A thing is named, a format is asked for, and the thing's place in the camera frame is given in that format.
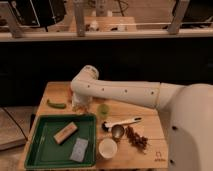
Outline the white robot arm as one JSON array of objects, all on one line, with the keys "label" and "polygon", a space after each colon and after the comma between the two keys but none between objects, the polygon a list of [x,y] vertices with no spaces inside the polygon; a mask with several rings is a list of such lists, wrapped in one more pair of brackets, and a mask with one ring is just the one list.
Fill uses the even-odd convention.
[{"label": "white robot arm", "polygon": [[70,87],[74,106],[98,97],[169,112],[168,171],[213,171],[213,85],[103,81],[86,65]]}]

